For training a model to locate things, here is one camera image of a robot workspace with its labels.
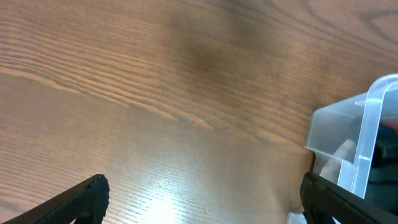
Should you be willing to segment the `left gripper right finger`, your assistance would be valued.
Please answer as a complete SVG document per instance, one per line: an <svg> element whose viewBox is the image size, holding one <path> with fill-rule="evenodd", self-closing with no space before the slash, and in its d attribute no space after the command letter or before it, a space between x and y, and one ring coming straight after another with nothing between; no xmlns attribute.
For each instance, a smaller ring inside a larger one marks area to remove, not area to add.
<svg viewBox="0 0 398 224"><path fill-rule="evenodd" d="M367 203L364 199L313 172L305 173L300 197L308 224L390 224L397 216Z"/></svg>

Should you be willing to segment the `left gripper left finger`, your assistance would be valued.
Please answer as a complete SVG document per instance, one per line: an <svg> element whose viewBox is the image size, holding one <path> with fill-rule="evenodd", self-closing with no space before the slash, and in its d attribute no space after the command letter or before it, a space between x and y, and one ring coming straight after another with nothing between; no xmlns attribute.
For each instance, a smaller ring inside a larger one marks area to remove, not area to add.
<svg viewBox="0 0 398 224"><path fill-rule="evenodd" d="M107 178L96 174L4 224L101 224L109 192Z"/></svg>

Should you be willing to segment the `black garment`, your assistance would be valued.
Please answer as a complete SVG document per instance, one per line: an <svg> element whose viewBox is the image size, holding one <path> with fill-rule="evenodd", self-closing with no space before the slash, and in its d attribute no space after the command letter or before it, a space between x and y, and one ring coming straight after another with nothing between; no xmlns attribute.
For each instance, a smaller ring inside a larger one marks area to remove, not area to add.
<svg viewBox="0 0 398 224"><path fill-rule="evenodd" d="M397 215L397 131L379 125L365 200Z"/></svg>

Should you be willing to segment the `red plaid flannel shirt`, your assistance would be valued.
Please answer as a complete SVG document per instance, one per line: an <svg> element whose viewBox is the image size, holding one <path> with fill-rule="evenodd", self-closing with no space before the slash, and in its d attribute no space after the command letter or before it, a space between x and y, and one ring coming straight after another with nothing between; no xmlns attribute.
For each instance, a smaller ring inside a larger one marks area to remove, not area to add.
<svg viewBox="0 0 398 224"><path fill-rule="evenodd" d="M397 123L391 123L391 122L387 122L387 121L381 121L381 124L383 126L389 127L394 129L395 131L398 131L398 124Z"/></svg>

